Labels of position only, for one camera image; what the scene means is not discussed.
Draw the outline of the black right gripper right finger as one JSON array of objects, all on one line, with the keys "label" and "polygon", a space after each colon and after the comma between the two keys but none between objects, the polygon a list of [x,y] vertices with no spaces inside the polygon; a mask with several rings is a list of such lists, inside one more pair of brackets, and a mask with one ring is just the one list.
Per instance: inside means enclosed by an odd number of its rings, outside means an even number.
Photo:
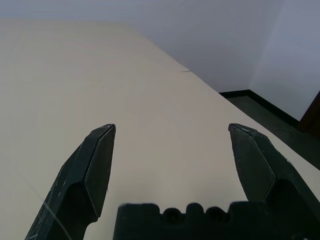
[{"label": "black right gripper right finger", "polygon": [[320,202],[295,167],[256,129],[228,126],[237,174],[247,199],[264,203],[291,240],[320,238]]}]

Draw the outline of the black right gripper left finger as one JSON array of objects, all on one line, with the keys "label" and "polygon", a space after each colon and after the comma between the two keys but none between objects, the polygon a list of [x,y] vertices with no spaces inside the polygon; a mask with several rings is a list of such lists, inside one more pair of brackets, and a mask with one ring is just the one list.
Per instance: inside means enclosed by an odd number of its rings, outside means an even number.
[{"label": "black right gripper left finger", "polygon": [[96,128],[62,165],[27,240],[82,240],[102,214],[111,174],[115,124]]}]

